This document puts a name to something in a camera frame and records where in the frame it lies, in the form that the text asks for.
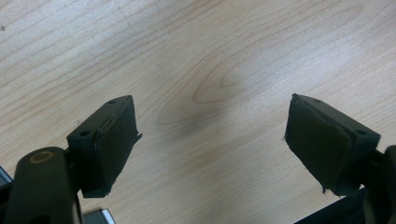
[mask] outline light wood surface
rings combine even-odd
[[[132,94],[143,138],[104,199],[117,223],[292,223],[338,198],[290,152],[291,95],[396,142],[392,0],[3,0],[0,164]]]

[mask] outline table surface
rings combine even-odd
[[[338,198],[289,150],[293,93],[396,135],[392,0],[4,0],[0,164],[67,147],[131,94],[135,145],[111,194],[117,223],[292,223]]]

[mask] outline screw hole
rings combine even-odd
[[[90,131],[84,131],[84,132],[80,133],[79,135],[81,135],[81,136],[87,136],[87,135],[89,135],[90,133],[91,133]]]
[[[55,154],[52,151],[41,151],[33,155],[29,162],[33,164],[41,163],[44,161],[48,161],[51,159]]]
[[[365,132],[365,131],[363,131],[363,130],[356,130],[356,133],[359,133],[359,134],[367,134],[367,132]]]
[[[36,217],[35,219],[29,222],[29,224],[49,224],[49,223],[50,223],[49,216]]]

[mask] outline black mechanical arm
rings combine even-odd
[[[77,193],[107,196],[141,136],[132,96],[105,103],[67,136],[68,149],[20,159],[14,181],[0,187],[0,223],[82,224]]]
[[[298,223],[396,223],[396,146],[382,154],[379,138],[330,105],[293,94],[286,142],[323,191],[348,196]]]

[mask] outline black rubber pad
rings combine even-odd
[[[141,136],[130,95],[102,105],[67,136],[84,198],[107,196]]]
[[[356,195],[361,161],[380,135],[320,100],[293,94],[285,139],[323,189]]]

